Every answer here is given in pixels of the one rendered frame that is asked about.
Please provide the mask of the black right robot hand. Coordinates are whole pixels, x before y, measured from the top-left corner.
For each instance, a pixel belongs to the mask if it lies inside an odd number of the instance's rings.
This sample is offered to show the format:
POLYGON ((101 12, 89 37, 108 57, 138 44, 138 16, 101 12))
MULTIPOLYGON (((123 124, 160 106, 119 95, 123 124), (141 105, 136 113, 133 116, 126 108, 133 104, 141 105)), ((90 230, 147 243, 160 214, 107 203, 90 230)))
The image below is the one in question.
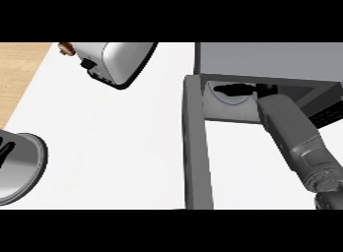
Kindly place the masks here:
POLYGON ((247 84, 230 84, 215 87, 215 91, 227 96, 241 96, 258 94, 258 97, 275 95, 278 93, 277 85, 256 84, 255 86, 247 84))

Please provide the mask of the glass microwave turntable plate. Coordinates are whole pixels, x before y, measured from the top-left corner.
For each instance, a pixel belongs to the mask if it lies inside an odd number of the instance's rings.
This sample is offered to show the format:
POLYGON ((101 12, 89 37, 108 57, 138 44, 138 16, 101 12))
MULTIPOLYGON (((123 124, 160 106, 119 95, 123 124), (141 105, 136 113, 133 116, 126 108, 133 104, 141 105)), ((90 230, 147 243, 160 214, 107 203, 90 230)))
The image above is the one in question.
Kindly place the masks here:
POLYGON ((252 97, 252 95, 227 96, 225 94, 215 91, 216 86, 230 85, 230 84, 240 84, 240 83, 209 81, 209 87, 218 100, 228 105, 237 105, 237 104, 241 104, 252 97))

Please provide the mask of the grey microwave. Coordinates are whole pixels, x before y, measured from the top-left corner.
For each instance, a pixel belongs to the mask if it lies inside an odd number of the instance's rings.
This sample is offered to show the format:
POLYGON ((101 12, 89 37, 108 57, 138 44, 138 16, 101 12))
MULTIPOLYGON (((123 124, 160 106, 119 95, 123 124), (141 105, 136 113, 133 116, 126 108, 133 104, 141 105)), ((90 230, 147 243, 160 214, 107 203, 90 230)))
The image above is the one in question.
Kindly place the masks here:
POLYGON ((318 128, 343 119, 343 42, 200 42, 196 63, 209 120, 261 122, 258 94, 228 105, 209 81, 277 85, 318 128))

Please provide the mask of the dark grey microwave door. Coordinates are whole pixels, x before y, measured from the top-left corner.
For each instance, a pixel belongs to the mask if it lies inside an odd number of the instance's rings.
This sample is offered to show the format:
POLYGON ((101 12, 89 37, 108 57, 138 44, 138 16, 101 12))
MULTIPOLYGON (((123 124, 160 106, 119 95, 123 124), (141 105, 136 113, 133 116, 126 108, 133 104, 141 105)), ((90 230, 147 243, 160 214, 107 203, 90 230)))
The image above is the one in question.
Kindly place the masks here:
POLYGON ((198 75, 184 81, 182 132, 185 162, 185 202, 188 210, 215 208, 207 147, 203 86, 198 75))

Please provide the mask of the white silver toaster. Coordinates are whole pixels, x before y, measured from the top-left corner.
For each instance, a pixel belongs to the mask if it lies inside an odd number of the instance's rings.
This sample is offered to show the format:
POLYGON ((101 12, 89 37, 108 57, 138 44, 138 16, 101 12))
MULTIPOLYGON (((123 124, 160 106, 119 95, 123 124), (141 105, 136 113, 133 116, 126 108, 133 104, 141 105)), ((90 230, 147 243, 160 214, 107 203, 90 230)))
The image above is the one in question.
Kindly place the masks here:
POLYGON ((89 76, 124 90, 148 63, 157 42, 74 42, 73 45, 89 76))

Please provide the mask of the small brown round item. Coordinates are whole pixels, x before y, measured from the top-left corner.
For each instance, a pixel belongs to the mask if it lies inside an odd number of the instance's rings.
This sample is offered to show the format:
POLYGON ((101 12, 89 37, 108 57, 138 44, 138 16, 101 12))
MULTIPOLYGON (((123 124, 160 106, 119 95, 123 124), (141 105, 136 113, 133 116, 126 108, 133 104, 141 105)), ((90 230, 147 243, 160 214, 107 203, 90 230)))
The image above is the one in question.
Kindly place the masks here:
POLYGON ((76 50, 70 42, 61 42, 58 44, 58 48, 62 55, 73 56, 76 54, 76 50))

